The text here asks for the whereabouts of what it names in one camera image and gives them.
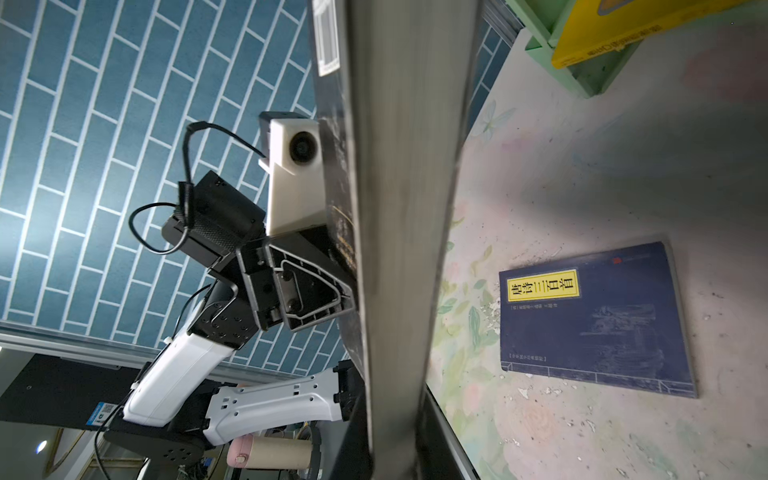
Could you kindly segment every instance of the table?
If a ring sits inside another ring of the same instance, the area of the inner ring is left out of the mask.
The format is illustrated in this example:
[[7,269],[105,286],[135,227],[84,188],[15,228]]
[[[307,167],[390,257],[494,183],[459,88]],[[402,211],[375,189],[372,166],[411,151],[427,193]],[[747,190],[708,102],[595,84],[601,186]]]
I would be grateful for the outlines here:
[[[767,6],[647,39],[589,100],[515,42],[464,146],[428,374],[483,480],[768,478]],[[499,271],[659,236],[699,399],[501,370]]]

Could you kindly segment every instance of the black cable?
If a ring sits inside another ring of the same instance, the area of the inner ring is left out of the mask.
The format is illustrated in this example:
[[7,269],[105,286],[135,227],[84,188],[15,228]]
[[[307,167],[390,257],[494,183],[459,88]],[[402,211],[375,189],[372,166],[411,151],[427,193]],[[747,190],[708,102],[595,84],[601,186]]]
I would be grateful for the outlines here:
[[[190,139],[195,132],[206,130],[208,128],[213,128],[214,130],[224,132],[244,146],[251,149],[260,157],[264,156],[264,154],[261,153],[258,148],[254,147],[237,134],[227,130],[220,125],[211,124],[206,121],[196,121],[187,125],[187,130],[184,132],[184,139],[181,143],[181,157],[184,161],[184,181],[179,182],[178,205],[171,204],[169,202],[156,202],[154,204],[148,204],[137,208],[128,217],[128,228],[131,230],[131,233],[134,235],[134,237],[136,237],[136,240],[138,240],[139,243],[144,246],[144,248],[153,253],[157,253],[158,255],[170,255],[171,253],[177,252],[187,241],[192,229],[194,228],[194,183],[192,182],[192,167],[190,165]],[[151,246],[145,239],[141,238],[141,235],[139,235],[139,233],[136,231],[136,228],[134,227],[134,218],[136,215],[143,212],[144,210],[155,207],[179,207],[181,210],[181,220],[182,224],[184,225],[184,231],[182,232],[178,243],[173,245],[168,250],[161,250]]]
[[193,293],[191,297],[187,299],[186,302],[184,302],[184,306],[181,307],[181,312],[179,313],[179,318],[176,319],[176,325],[174,326],[174,333],[170,336],[172,339],[176,337],[176,331],[179,330],[179,324],[181,324],[181,318],[184,316],[184,311],[187,309],[190,303],[192,303],[192,299],[198,295],[200,295],[205,290],[209,289],[211,286],[211,283],[208,283],[203,288],[199,289],[197,292]]
[[96,463],[98,464],[99,470],[101,470],[101,473],[104,475],[104,477],[107,480],[112,480],[112,478],[107,473],[107,470],[104,468],[104,463],[101,461],[101,454],[98,452],[98,434],[101,433],[101,430],[104,429],[104,426],[109,423],[110,420],[112,420],[112,417],[114,417],[114,414],[118,412],[119,409],[123,408],[123,405],[128,401],[128,398],[131,397],[131,392],[129,392],[124,399],[118,403],[118,406],[114,407],[114,410],[109,414],[106,420],[104,420],[104,423],[98,426],[98,429],[96,430],[96,435],[94,435],[94,455],[96,456]]

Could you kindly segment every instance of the yellow book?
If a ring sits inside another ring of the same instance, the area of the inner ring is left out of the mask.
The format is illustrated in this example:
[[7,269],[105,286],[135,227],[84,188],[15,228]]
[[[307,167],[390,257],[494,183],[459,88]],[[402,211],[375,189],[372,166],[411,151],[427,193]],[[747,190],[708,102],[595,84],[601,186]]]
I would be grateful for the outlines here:
[[747,0],[578,0],[552,66],[563,68]]

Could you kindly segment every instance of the screw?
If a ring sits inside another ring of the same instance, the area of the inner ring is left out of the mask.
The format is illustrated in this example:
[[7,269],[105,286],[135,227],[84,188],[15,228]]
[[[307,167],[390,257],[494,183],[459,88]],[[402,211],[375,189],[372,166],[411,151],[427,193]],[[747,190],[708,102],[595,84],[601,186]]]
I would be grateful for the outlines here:
[[288,304],[286,304],[286,312],[296,313],[299,311],[299,308],[301,308],[301,303],[299,303],[299,300],[297,299],[288,300]]

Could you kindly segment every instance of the yellow title label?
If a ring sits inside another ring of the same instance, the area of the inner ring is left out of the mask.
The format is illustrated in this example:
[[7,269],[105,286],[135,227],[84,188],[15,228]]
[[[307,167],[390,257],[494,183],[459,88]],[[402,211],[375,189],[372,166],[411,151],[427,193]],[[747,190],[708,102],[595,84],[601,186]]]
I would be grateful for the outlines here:
[[576,270],[521,276],[507,280],[509,302],[580,296]]

